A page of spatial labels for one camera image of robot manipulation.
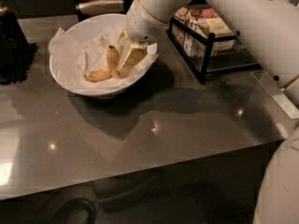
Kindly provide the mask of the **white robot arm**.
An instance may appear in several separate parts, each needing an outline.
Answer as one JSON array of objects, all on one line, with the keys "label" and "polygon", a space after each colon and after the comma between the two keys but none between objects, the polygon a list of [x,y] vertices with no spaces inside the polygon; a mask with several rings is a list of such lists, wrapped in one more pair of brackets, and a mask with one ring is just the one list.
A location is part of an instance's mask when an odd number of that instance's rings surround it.
[{"label": "white robot arm", "polygon": [[[125,31],[155,43],[152,28],[168,23],[191,0],[134,0]],[[267,73],[298,100],[299,11],[288,0],[206,0]],[[265,171],[252,224],[299,224],[299,130],[277,149]]]}]

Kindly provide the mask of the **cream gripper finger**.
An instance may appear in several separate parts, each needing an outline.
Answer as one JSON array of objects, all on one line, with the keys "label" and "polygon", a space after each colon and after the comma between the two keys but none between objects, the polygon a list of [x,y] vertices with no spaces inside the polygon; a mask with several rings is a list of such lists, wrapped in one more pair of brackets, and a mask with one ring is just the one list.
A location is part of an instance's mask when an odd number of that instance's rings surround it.
[{"label": "cream gripper finger", "polygon": [[118,70],[123,73],[129,73],[148,54],[147,45],[147,43],[138,42],[125,45],[118,64]]},{"label": "cream gripper finger", "polygon": [[125,28],[121,29],[121,32],[119,33],[119,36],[116,41],[116,50],[118,53],[122,53],[124,46],[126,45],[126,42],[128,40],[128,35]]}]

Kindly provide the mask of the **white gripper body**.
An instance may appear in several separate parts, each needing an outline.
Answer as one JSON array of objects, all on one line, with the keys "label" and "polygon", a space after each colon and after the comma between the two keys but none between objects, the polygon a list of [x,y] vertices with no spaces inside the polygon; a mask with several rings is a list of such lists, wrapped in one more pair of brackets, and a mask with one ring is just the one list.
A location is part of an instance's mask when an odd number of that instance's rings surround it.
[{"label": "white gripper body", "polygon": [[134,0],[126,13],[125,30],[135,42],[156,43],[166,28],[167,23],[148,12],[140,0]]}]

